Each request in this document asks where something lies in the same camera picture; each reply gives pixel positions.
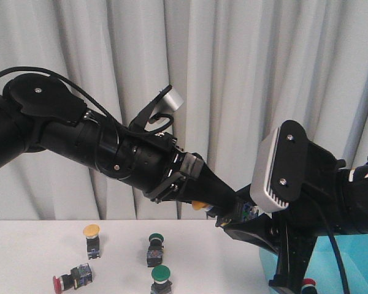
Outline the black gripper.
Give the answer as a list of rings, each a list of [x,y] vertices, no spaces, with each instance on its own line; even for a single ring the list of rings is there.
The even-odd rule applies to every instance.
[[[267,214],[235,222],[236,213],[218,215],[215,226],[225,228],[232,239],[244,241],[276,255],[277,267],[268,285],[277,293],[300,293],[309,266],[316,236],[292,228],[284,217],[271,219]]]
[[[236,193],[209,169],[201,156],[176,151],[162,180],[144,196],[155,203],[178,200],[208,203],[222,211],[235,205]]]

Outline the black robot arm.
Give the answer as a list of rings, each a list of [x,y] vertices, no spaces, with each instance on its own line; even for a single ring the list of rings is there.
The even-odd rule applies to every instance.
[[[349,170],[310,141],[285,141],[271,149],[259,183],[241,193],[262,214],[241,216],[224,231],[277,255],[269,285],[279,293],[301,291],[319,236],[368,234],[368,160]]]
[[[130,122],[120,124],[73,82],[42,69],[19,67],[0,94],[0,168],[23,153],[49,150],[109,178],[135,187],[155,203],[204,203],[207,214],[224,217],[236,205],[236,193],[196,153],[176,144],[166,126],[148,123],[173,116],[160,107],[173,95],[166,86]]]

